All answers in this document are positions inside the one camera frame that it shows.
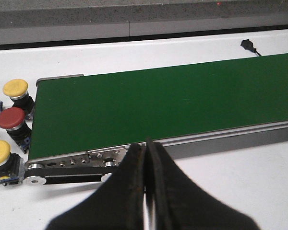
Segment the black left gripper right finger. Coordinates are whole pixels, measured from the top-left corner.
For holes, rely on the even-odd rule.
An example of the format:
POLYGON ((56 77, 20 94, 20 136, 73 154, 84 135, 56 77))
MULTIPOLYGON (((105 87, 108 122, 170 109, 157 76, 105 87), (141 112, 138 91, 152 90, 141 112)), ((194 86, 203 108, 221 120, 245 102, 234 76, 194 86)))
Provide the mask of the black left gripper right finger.
POLYGON ((257 230, 247 215, 195 184, 160 142, 146 141, 145 186, 154 230, 257 230))

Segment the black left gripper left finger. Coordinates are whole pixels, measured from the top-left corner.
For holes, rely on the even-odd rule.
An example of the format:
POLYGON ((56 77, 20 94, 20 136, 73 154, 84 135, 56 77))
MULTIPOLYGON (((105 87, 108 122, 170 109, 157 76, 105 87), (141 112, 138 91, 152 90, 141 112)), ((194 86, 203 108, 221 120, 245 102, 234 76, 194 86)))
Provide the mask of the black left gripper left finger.
POLYGON ((117 170, 86 200, 55 217, 48 230, 142 230, 145 147, 131 144, 117 170))

